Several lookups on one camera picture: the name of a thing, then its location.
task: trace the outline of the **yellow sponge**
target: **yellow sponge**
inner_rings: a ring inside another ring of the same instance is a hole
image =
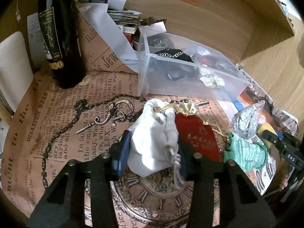
[[[264,130],[269,130],[271,133],[274,133],[274,134],[277,135],[277,133],[275,132],[275,130],[273,129],[273,127],[272,127],[268,122],[264,123],[264,124],[259,128],[259,130],[257,131],[258,135],[262,135],[262,133],[263,133]],[[269,141],[267,141],[267,140],[265,140],[265,144],[266,144],[266,146],[267,146],[269,149],[272,149],[272,148],[275,147],[274,144],[272,144],[271,142],[269,142]]]

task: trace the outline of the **clear plastic bag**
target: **clear plastic bag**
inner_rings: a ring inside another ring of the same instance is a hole
[[[254,137],[264,105],[265,101],[261,101],[247,106],[235,114],[231,126],[239,137],[245,140]]]

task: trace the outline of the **green fabric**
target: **green fabric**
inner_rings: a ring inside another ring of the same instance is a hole
[[[229,141],[226,144],[226,150],[223,151],[224,162],[229,159],[234,160],[244,172],[253,168],[262,169],[268,159],[266,146],[261,143],[249,143],[240,138],[233,132],[228,132]]]

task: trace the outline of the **printed clock face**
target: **printed clock face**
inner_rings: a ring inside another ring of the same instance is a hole
[[[140,177],[129,169],[114,183],[121,204],[130,216],[152,225],[186,223],[193,194],[194,182],[186,182],[176,189],[173,168],[147,177]]]

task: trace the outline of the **plastic container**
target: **plastic container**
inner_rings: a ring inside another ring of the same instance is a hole
[[[163,49],[180,49],[194,63],[155,54]],[[249,84],[222,53],[180,36],[142,28],[137,51],[138,96],[155,93],[232,102]]]

